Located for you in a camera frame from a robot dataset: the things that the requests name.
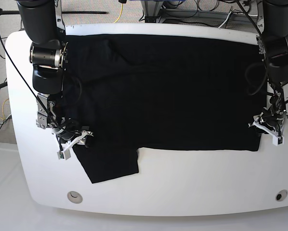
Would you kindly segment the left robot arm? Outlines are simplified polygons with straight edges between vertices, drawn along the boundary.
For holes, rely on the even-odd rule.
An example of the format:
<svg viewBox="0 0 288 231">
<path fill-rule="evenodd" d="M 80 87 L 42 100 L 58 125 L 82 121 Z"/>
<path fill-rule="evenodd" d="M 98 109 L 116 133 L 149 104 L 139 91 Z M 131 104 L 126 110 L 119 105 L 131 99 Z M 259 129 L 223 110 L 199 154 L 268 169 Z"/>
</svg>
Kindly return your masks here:
<svg viewBox="0 0 288 231">
<path fill-rule="evenodd" d="M 288 0 L 259 0 L 257 9 L 257 21 L 252 24 L 258 32 L 256 39 L 259 53 L 264 57 L 261 64 L 265 74 L 250 95 L 261 92 L 266 84 L 273 91 L 264 92 L 271 97 L 270 107 L 255 115 L 252 125 L 271 135 L 273 144 L 278 146 L 284 142 L 288 119 Z"/>
</svg>

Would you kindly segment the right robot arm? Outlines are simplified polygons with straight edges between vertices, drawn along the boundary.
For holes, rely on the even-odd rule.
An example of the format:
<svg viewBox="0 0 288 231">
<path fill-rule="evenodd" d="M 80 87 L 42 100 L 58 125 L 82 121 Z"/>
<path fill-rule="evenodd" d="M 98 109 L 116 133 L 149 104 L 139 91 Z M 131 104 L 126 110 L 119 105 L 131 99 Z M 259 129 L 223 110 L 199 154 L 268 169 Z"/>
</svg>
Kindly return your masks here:
<svg viewBox="0 0 288 231">
<path fill-rule="evenodd" d="M 82 99 L 84 87 L 78 77 L 66 73 L 67 46 L 62 6 L 59 0 L 18 0 L 19 14 L 31 39 L 29 61 L 33 65 L 32 85 L 38 105 L 37 126 L 52 129 L 59 154 L 88 148 L 93 137 L 88 126 L 65 115 L 65 107 Z"/>
</svg>

